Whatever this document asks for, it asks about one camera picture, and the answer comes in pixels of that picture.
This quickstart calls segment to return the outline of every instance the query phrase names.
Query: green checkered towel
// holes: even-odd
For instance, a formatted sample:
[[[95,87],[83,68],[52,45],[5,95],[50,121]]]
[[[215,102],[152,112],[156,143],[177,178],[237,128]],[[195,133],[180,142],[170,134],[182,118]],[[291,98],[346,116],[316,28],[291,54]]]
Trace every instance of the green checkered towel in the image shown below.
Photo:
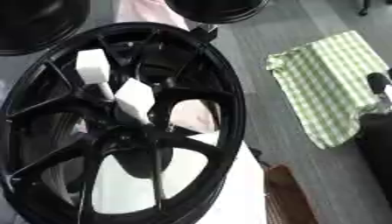
[[[320,148],[343,144],[359,130],[359,116],[376,110],[367,75],[388,67],[355,31],[270,55],[272,71],[305,133]]]

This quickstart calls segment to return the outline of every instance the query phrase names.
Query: rim lip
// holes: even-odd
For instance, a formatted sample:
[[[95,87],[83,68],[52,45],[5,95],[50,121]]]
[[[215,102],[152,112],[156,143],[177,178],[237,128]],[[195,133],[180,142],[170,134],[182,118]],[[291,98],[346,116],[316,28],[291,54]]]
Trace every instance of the rim lip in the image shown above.
[[[39,41],[35,45],[30,45],[26,48],[16,48],[16,49],[0,49],[0,56],[18,56],[25,55],[29,53],[35,53],[51,46],[56,46],[61,41],[68,39],[73,36],[78,29],[86,22],[88,14],[90,12],[90,1],[82,1],[84,5],[80,11],[80,16],[70,17],[65,23],[61,24],[59,29],[51,32],[47,35],[47,39]]]
[[[270,0],[260,0],[260,3],[254,7],[245,10],[244,12],[238,14],[235,11],[241,10],[237,9],[234,12],[221,12],[218,16],[210,16],[210,17],[200,17],[200,14],[196,15],[189,10],[181,10],[177,7],[172,0],[165,0],[166,4],[179,15],[184,18],[190,19],[194,22],[204,23],[204,24],[213,24],[213,25],[224,25],[224,24],[233,24],[237,22],[241,22],[242,20],[246,20],[248,18],[252,18],[261,10],[263,10]]]
[[[220,167],[217,169],[215,172],[216,173],[221,173],[224,177],[224,175],[228,172],[228,169],[231,167],[232,163],[235,160],[235,155],[237,154],[244,135],[244,130],[245,130],[245,101],[243,97],[243,92],[241,88],[241,84],[235,74],[235,71],[233,68],[230,66],[228,61],[223,57],[223,55],[216,50],[212,45],[209,43],[202,43],[200,42],[197,38],[193,37],[191,33],[185,30],[181,30],[177,27],[172,27],[166,24],[155,24],[155,23],[122,23],[122,24],[110,24],[106,25],[103,27],[99,27],[96,29],[93,29],[91,31],[86,31],[83,32],[73,38],[70,38],[66,41],[63,41],[62,43],[56,45],[51,51],[47,52],[45,55],[43,55],[36,63],[34,63],[22,76],[21,79],[15,84],[14,88],[10,91],[9,95],[7,96],[4,105],[1,110],[0,117],[3,116],[4,119],[1,120],[1,123],[4,123],[4,125],[7,125],[5,117],[6,113],[9,110],[9,107],[12,105],[12,99],[15,98],[16,96],[21,95],[20,93],[23,92],[24,89],[28,88],[32,81],[34,81],[37,78],[37,70],[39,67],[42,65],[43,62],[45,62],[47,59],[51,59],[53,61],[56,61],[57,59],[61,58],[61,55],[64,53],[71,53],[74,51],[75,46],[82,45],[83,43],[87,43],[87,40],[91,39],[91,37],[96,37],[98,34],[102,35],[103,37],[109,36],[106,35],[106,33],[111,33],[114,31],[122,30],[123,33],[126,33],[126,29],[134,29],[134,28],[157,28],[157,29],[162,29],[165,31],[170,31],[172,34],[175,34],[176,36],[179,35],[181,39],[186,40],[186,43],[189,45],[195,45],[195,46],[206,46],[205,48],[205,54],[207,58],[209,58],[211,61],[219,61],[219,64],[222,69],[224,69],[225,73],[219,75],[218,77],[224,76],[224,78],[228,78],[229,80],[227,83],[230,83],[230,88],[232,88],[231,92],[233,95],[235,95],[235,101],[234,101],[234,106],[233,106],[233,113],[237,115],[238,120],[234,121],[235,123],[232,123],[233,127],[236,127],[236,129],[233,129],[233,134],[235,137],[230,137],[227,139],[227,142],[224,143],[224,146],[227,146],[227,148],[231,148],[229,150],[231,153],[225,153],[225,158],[223,159],[222,163],[220,164]],[[7,135],[7,131],[4,131],[4,128],[2,129],[2,135],[1,135],[1,142],[0,145],[8,149],[8,138],[9,136]],[[2,169],[0,172],[0,183],[3,185],[4,189],[4,195],[5,198],[16,208],[18,212],[20,212],[28,221],[32,223],[58,223],[56,221],[53,221],[53,217],[49,219],[48,217],[44,217],[42,214],[37,214],[34,212],[34,209],[31,207],[28,207],[26,204],[24,204],[23,199],[20,199],[17,195],[13,194],[10,186],[6,184],[6,179],[7,179],[7,173],[4,172],[5,169]],[[198,196],[204,196],[202,198],[206,199],[208,198],[211,193],[212,189],[216,189],[217,185],[220,183],[219,179],[214,179],[203,185],[200,189],[197,191]],[[195,212],[196,208],[195,205],[198,205],[197,201],[200,201],[200,199],[196,199],[198,197],[194,197],[195,199],[187,199],[186,201],[181,201],[182,207],[183,208],[178,208],[178,205],[174,206],[176,208],[171,208],[170,210],[175,210],[176,215],[179,216],[178,218],[175,218],[173,220],[172,217],[170,217],[169,220],[154,220],[152,223],[174,223],[174,221],[178,221],[180,218],[182,218],[181,215],[179,215],[178,210],[185,209],[187,214]]]

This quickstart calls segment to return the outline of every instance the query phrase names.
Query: white foam block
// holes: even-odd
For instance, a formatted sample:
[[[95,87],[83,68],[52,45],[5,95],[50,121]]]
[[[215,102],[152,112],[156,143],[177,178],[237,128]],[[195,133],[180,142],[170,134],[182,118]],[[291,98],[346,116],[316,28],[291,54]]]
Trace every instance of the white foam block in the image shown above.
[[[110,64],[102,49],[78,52],[76,71],[87,84],[98,84],[109,81]]]
[[[151,87],[141,81],[130,78],[115,93],[118,106],[128,115],[142,123],[149,123],[147,113],[155,103]]]
[[[387,85],[384,89],[385,95],[389,98],[389,100],[392,102],[392,86]]]

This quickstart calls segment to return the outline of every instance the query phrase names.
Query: wheel rim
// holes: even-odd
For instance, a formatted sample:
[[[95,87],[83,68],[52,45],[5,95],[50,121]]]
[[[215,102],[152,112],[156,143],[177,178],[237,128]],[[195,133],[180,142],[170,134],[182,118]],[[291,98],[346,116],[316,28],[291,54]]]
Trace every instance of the wheel rim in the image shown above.
[[[133,43],[133,51],[128,52],[130,54],[120,51],[119,46],[116,45],[123,42]],[[141,72],[147,67],[144,64],[150,57],[146,54],[145,48],[152,43],[158,43],[164,47],[178,46],[192,53],[188,62],[173,75],[176,77],[174,86],[162,85],[153,88],[157,103],[151,109],[150,114],[153,115],[151,121],[154,126],[143,127],[135,123],[119,123],[118,117],[114,115],[116,105],[99,97],[93,97],[89,92],[90,89],[82,86],[73,69],[69,69],[74,66],[77,51],[101,48],[105,51],[112,67],[113,74],[109,83],[114,90],[117,90],[129,77],[138,78],[153,86],[155,82],[149,80],[150,77],[144,76]],[[209,78],[201,79],[200,84],[196,85],[197,81],[192,79],[194,74],[189,70],[200,67],[200,65],[208,69]],[[61,90],[57,88],[56,91],[60,94],[49,100],[46,96],[50,91],[45,89],[43,83],[51,89],[51,82],[44,82],[46,77],[50,77],[51,81],[61,82],[64,87]],[[166,77],[163,83],[167,81],[171,82],[172,77]],[[206,88],[199,88],[206,83],[209,83]],[[221,120],[216,147],[168,130],[174,105],[177,102],[191,99],[219,104]],[[10,92],[2,112],[4,116],[2,148],[7,149],[3,151],[2,157],[4,161],[2,164],[6,165],[2,169],[6,198],[32,223],[38,221],[43,221],[43,223],[64,223],[64,221],[72,223],[180,223],[178,221],[195,213],[196,208],[209,200],[212,193],[219,188],[239,149],[245,123],[241,86],[228,62],[211,45],[199,42],[188,32],[150,23],[113,24],[82,33],[63,42],[25,73]],[[44,157],[26,165],[21,156],[24,148],[21,142],[24,140],[22,137],[28,135],[28,126],[40,117],[58,113],[82,117],[89,127],[88,135],[63,148],[51,149]],[[57,128],[60,126],[58,122],[53,123],[56,123],[54,126]],[[152,158],[156,161],[153,163],[152,179],[156,205],[134,213],[119,215],[96,213],[91,197],[99,165],[105,156],[119,151],[108,150],[107,143],[123,144],[118,137],[127,136],[130,133],[138,135],[138,139],[142,139],[140,140],[142,144],[155,149],[152,150]],[[158,169],[160,150],[156,149],[163,146],[197,151],[208,158],[208,165],[203,172],[171,199],[163,198],[161,172]],[[84,182],[80,203],[73,206],[50,191],[40,175],[44,170],[60,162],[79,157],[88,159],[84,159],[83,163]],[[45,198],[45,203],[42,203],[45,205],[40,204],[38,198],[41,201]]]

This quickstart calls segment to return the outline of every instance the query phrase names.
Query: gray floor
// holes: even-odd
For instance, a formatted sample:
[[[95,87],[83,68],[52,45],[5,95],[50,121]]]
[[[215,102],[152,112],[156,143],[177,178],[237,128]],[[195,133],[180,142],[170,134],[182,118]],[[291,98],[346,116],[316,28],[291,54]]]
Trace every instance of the gray floor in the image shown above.
[[[261,14],[239,24],[223,25],[214,44],[240,76],[248,104],[248,144],[263,159],[286,164],[294,172],[321,224],[389,224],[392,213],[353,143],[319,150],[306,137],[284,94],[264,69],[270,53],[347,30],[358,31],[392,62],[392,8],[374,3],[359,18],[354,0],[271,0]],[[111,22],[107,0],[94,0],[84,29]],[[0,58],[0,100],[11,84],[38,57]],[[21,223],[0,200],[0,224]]]

